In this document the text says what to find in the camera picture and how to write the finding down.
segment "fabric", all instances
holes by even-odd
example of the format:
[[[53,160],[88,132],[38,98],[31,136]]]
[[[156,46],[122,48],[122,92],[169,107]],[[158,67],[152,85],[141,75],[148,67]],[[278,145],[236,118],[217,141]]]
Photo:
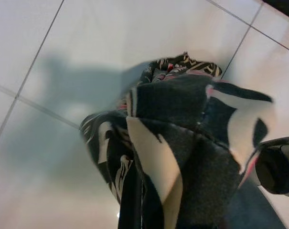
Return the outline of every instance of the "fabric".
[[[157,60],[117,111],[81,124],[94,163],[121,203],[119,228],[136,228],[133,203],[141,209],[137,226],[145,229],[212,229],[226,213],[274,110],[269,96],[215,81],[219,74],[214,63],[187,53]]]

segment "black and white fabric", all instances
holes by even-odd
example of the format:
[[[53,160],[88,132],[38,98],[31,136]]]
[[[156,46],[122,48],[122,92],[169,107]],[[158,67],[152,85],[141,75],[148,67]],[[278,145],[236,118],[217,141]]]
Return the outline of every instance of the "black and white fabric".
[[[151,63],[118,110],[81,124],[121,204],[119,228],[215,228],[273,126],[269,96],[216,81],[217,65],[194,62],[184,53]]]

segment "patterned cloth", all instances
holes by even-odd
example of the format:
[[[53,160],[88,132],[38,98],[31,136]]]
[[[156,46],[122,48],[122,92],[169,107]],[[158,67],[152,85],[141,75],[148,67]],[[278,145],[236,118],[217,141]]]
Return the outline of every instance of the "patterned cloth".
[[[212,229],[273,125],[272,99],[184,53],[152,62],[117,111],[80,130],[121,204],[119,228]]]

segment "white tile floor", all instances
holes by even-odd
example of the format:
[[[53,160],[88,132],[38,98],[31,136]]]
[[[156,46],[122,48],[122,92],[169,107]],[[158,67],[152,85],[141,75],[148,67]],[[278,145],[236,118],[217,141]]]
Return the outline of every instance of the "white tile floor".
[[[272,95],[268,138],[289,135],[289,18],[260,0],[0,0],[0,229],[116,228],[77,126],[183,51]],[[289,228],[289,198],[267,196]]]

